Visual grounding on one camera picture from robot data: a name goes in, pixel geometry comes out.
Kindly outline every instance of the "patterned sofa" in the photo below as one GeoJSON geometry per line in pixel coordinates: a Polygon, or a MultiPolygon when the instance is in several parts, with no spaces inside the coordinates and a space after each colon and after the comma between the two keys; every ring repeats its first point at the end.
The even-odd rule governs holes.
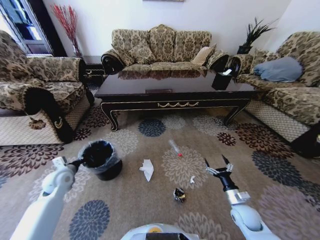
{"type": "Polygon", "coordinates": [[[276,53],[257,50],[235,55],[230,60],[237,81],[248,83],[265,94],[257,96],[246,110],[268,125],[304,155],[320,155],[320,32],[296,32],[276,53]],[[253,74],[256,64],[290,56],[303,67],[295,82],[270,82],[253,74]]]}
{"type": "Polygon", "coordinates": [[[151,64],[128,64],[121,59],[115,49],[105,52],[102,57],[104,71],[108,75],[125,71],[171,71],[171,70],[224,70],[229,56],[222,51],[215,51],[205,66],[191,63],[203,47],[211,42],[208,31],[175,31],[163,24],[147,30],[115,29],[112,31],[112,46],[117,51],[128,54],[141,42],[146,42],[155,56],[151,64]]]}
{"type": "Polygon", "coordinates": [[[0,31],[0,146],[68,143],[94,97],[82,83],[84,62],[26,57],[0,31]]]}

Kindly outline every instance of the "floral carpet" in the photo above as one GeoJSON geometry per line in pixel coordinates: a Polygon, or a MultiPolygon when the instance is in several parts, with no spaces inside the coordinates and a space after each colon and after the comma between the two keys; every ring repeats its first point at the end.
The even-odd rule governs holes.
{"type": "Polygon", "coordinates": [[[320,239],[320,162],[294,153],[275,133],[245,112],[223,125],[227,108],[171,111],[122,111],[120,130],[112,132],[99,101],[69,144],[0,147],[0,239],[9,239],[27,207],[54,171],[51,159],[77,159],[90,141],[110,141],[123,169],[110,181],[99,180],[84,166],[64,197],[55,240],[119,240],[127,231],[150,223],[179,226],[207,240],[242,240],[230,217],[220,181],[205,171],[234,164],[232,180],[251,196],[267,226],[283,240],[320,239]],[[180,148],[182,157],[169,145],[180,148]],[[150,159],[147,182],[139,170],[150,159]],[[175,188],[184,203],[173,198],[175,188]]]}

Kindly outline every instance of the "tissue paper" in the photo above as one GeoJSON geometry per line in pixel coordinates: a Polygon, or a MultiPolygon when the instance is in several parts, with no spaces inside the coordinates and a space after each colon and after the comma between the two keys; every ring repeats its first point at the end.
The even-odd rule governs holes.
{"type": "Polygon", "coordinates": [[[194,183],[195,183],[195,180],[194,180],[195,177],[196,177],[196,176],[192,176],[192,177],[190,178],[190,184],[194,184],[194,183]]]}
{"type": "Polygon", "coordinates": [[[144,176],[149,182],[152,174],[154,173],[154,166],[152,165],[150,159],[144,159],[142,167],[140,167],[139,169],[144,172],[144,176]]]}

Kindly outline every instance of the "side table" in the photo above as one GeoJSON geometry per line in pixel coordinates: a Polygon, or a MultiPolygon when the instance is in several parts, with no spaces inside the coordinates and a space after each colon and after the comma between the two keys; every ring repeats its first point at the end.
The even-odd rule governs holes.
{"type": "Polygon", "coordinates": [[[101,56],[83,56],[85,61],[85,74],[87,82],[101,85],[106,79],[107,75],[101,63],[101,56]]]}

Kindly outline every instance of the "coffee table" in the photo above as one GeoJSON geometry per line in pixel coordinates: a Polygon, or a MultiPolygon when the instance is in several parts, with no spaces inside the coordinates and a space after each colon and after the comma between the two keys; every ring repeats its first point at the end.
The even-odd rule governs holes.
{"type": "Polygon", "coordinates": [[[158,70],[109,75],[94,96],[102,99],[101,109],[116,131],[115,111],[233,107],[223,121],[228,125],[259,92],[211,70],[158,70]]]}

